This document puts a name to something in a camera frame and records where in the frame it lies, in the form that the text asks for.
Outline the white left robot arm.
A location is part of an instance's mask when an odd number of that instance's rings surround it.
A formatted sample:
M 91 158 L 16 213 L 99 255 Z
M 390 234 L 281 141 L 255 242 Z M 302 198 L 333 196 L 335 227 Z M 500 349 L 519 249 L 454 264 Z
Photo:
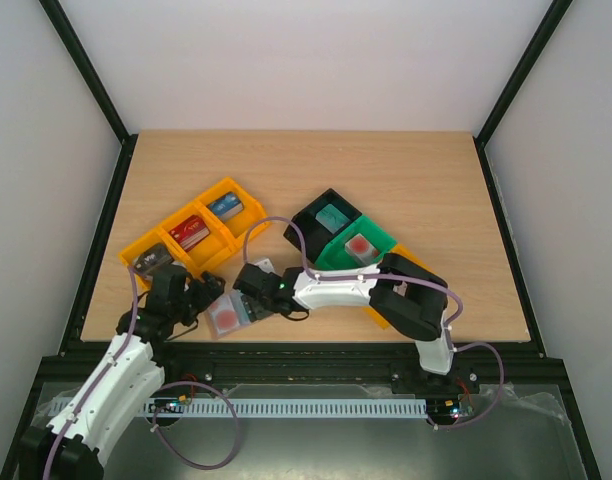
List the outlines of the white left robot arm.
M 74 398 L 44 427 L 22 436 L 22 479 L 101 479 L 117 442 L 165 381 L 161 349 L 178 324 L 190 327 L 225 290 L 210 272 L 169 264 L 134 294 L 102 359 Z

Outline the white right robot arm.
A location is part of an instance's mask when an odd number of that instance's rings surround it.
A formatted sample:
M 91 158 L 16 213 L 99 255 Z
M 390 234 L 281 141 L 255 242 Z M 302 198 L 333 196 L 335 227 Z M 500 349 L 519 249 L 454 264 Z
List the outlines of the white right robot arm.
M 263 308 L 296 321 L 298 315 L 327 307 L 369 307 L 401 335 L 412 339 L 424 384 L 446 390 L 457 379 L 446 309 L 461 300 L 437 275 L 396 254 L 368 266 L 322 271 L 291 267 L 281 275 L 245 264 L 234 288 Z

